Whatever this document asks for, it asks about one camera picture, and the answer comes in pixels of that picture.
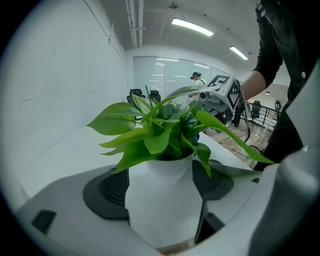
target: person in background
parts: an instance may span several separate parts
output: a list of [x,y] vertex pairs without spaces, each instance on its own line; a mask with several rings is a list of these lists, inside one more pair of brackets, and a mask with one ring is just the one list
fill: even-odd
[[[288,102],[274,127],[264,156],[280,163],[302,148],[297,130],[286,113],[311,74],[319,58],[319,1],[261,0],[255,12],[260,34],[260,50],[255,69],[241,84],[245,100],[265,90],[275,79],[282,63],[288,70]],[[255,170],[267,166],[258,162]]]
[[[190,78],[191,80],[195,81],[194,83],[195,86],[205,86],[207,84],[207,81],[201,78],[201,73],[199,72],[193,72]],[[190,93],[189,98],[193,98],[194,96],[197,96],[197,95],[199,95],[198,92]]]

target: fluorescent light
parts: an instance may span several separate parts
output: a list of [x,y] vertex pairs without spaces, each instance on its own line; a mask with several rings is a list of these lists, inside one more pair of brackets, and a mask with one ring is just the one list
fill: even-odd
[[248,58],[241,52],[239,51],[236,47],[230,46],[230,50],[234,51],[236,54],[238,54],[242,59],[248,60]]
[[178,26],[181,26],[181,27],[185,27],[185,28],[188,28],[188,29],[191,29],[191,30],[195,30],[195,31],[198,31],[202,34],[205,34],[209,37],[211,37],[214,33],[212,33],[211,31],[203,28],[203,27],[200,27],[196,24],[193,24],[193,23],[190,23],[190,22],[187,22],[185,20],[181,20],[181,19],[177,19],[177,18],[174,18],[173,21],[172,21],[172,24],[173,25],[178,25]]
[[156,58],[157,61],[165,61],[165,62],[178,62],[177,58]]
[[199,63],[194,63],[193,65],[201,67],[201,68],[205,68],[205,69],[210,69],[211,68],[210,66],[205,66],[205,65],[202,65],[202,64],[199,64]]

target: office chair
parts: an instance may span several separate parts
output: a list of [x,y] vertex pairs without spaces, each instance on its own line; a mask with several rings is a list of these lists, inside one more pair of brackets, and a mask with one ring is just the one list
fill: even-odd
[[149,96],[151,100],[155,99],[157,102],[161,101],[161,96],[157,90],[151,90]]
[[139,97],[145,98],[146,96],[142,95],[142,91],[140,89],[130,89],[129,95],[126,97],[128,103],[132,104],[136,109],[138,109],[132,94],[137,95]]
[[262,105],[260,104],[260,101],[255,100],[254,103],[252,104],[252,110],[251,110],[251,117],[252,117],[252,121],[254,119],[259,118],[260,116],[260,109],[261,109]]

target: glass partition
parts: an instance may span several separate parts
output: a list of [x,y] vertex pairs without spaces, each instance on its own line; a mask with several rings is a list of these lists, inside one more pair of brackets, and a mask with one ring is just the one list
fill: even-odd
[[[209,65],[189,61],[175,57],[134,57],[134,88],[141,89],[146,95],[147,85],[149,90],[159,91],[161,99],[172,93],[174,90],[194,85],[191,80],[193,72],[201,73],[201,78],[208,83],[216,75],[228,75],[227,73]],[[176,102],[185,103],[188,96],[180,97]]]
[[192,72],[201,73],[201,78],[209,82],[212,79],[211,66],[200,64],[198,62],[192,63]]
[[159,57],[134,57],[133,58],[134,88],[141,89],[147,97],[148,90],[158,91],[161,100],[166,97],[165,93],[165,61]]
[[[176,89],[184,86],[191,86],[193,81],[192,62],[184,59],[166,58],[165,61],[165,92],[168,96]],[[175,99],[177,103],[187,103],[188,96],[181,96]]]

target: white pot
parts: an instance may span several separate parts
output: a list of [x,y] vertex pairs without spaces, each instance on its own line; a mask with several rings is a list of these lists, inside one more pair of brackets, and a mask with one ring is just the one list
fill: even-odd
[[149,171],[149,177],[153,182],[159,184],[174,184],[178,182],[185,174],[192,163],[194,153],[191,155],[173,161],[151,160],[147,161],[146,167]]
[[193,155],[129,169],[125,208],[130,226],[153,248],[182,243],[197,232],[203,200],[193,182]]

